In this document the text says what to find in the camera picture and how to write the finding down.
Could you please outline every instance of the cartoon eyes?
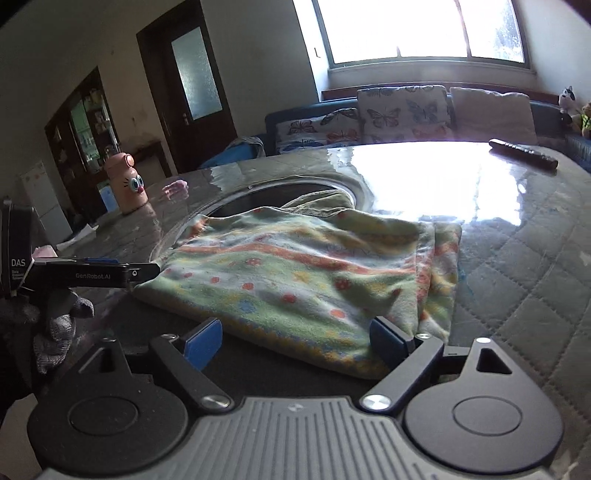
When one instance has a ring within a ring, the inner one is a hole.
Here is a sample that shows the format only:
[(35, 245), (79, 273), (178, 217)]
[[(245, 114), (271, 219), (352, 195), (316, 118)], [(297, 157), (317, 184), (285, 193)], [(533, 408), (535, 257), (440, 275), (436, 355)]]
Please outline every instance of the cartoon eyes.
[(144, 181), (141, 176), (137, 175), (135, 178), (132, 179), (125, 179), (126, 187), (129, 187), (132, 192), (138, 193), (144, 191)]

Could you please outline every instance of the green fabric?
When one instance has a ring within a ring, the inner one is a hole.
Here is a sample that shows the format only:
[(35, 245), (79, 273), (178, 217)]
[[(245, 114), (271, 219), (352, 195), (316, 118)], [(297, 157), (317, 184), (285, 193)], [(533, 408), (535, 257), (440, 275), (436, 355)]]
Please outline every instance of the green fabric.
[(591, 118), (588, 117), (587, 115), (585, 115), (584, 113), (582, 113), (581, 114), (581, 124), (582, 124), (581, 129), (589, 128), (590, 123), (591, 123)]
[(352, 208), (343, 193), (312, 193), (283, 209), (195, 217), (135, 288), (150, 304), (201, 319), (312, 364), (363, 378), (386, 366), (369, 322), (449, 335), (458, 225), (413, 223)]

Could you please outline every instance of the wooden door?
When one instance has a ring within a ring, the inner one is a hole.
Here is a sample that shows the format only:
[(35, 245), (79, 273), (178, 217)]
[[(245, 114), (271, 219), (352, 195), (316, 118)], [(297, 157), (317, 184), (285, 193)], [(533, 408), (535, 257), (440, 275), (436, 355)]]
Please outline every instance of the wooden door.
[(186, 0), (138, 33), (144, 67), (179, 172), (236, 138), (198, 0)]

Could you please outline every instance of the floor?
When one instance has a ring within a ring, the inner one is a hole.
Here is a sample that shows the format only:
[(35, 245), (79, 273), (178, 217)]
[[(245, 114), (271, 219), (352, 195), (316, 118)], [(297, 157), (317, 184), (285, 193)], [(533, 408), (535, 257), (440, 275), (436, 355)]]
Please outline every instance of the floor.
[(29, 480), (41, 472), (27, 438), (27, 420), (35, 405), (33, 395), (17, 401), (0, 428), (0, 474), (10, 480)]

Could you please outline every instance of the table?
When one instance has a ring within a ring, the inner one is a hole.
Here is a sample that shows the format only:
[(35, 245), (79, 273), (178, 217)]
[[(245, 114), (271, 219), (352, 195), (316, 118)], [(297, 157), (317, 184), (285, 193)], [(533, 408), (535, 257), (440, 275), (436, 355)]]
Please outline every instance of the table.
[[(287, 176), (346, 184), (363, 209), (407, 220), (463, 224), (452, 345), (492, 335), (554, 401), (565, 422), (557, 458), (591, 472), (591, 176), (570, 159), (555, 175), (493, 155), (488, 145), (416, 142), (299, 151), (180, 176), (149, 204), (99, 228), (78, 257), (147, 261), (187, 215), (257, 182)], [(193, 323), (141, 304), (124, 291), (80, 289), (96, 306), (64, 368), (98, 336), (140, 345)], [(351, 395), (371, 382), (312, 367), (226, 336), (205, 372), (236, 399), (249, 395)]]

